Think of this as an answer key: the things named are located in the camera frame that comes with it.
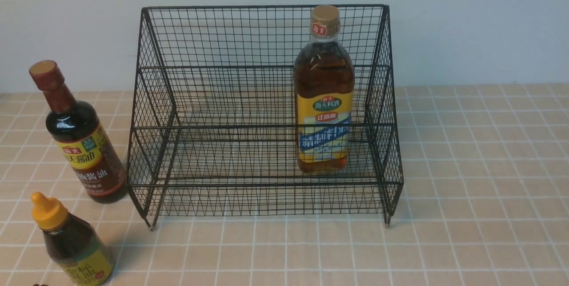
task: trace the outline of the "wire rack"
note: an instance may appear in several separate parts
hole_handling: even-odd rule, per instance
[[[309,6],[143,8],[128,189],[160,215],[383,213],[403,187],[389,8],[337,5],[355,67],[348,165],[297,166],[292,64]]]

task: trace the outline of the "bottle neck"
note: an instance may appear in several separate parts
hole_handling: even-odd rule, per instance
[[[336,33],[336,35],[327,37],[327,38],[323,38],[323,37],[318,37],[315,36],[313,33],[310,34],[310,41],[309,43],[331,43],[333,41],[338,41],[338,33]]]
[[[69,91],[69,88],[65,84],[62,84],[59,88],[56,88],[52,91],[44,91],[43,95],[47,100],[47,104],[49,105],[49,109],[54,113],[63,113],[67,110],[70,110],[77,100]]]

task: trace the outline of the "gold bottle cap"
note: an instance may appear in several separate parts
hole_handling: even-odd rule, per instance
[[[330,38],[340,31],[340,10],[329,4],[313,8],[310,12],[311,34]]]

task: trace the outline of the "metal wire shelf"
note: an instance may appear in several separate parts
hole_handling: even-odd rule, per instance
[[[297,166],[292,63],[308,6],[143,8],[128,147],[128,192],[160,215],[383,213],[404,179],[388,6],[338,5],[356,69],[348,166]]]

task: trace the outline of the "countertop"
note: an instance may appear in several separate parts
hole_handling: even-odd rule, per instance
[[[0,285],[67,286],[33,191],[89,221],[107,285],[569,285],[569,84],[397,88],[405,188],[381,215],[161,217],[87,197],[44,128],[41,93],[0,95]],[[83,92],[126,158],[132,92]]]

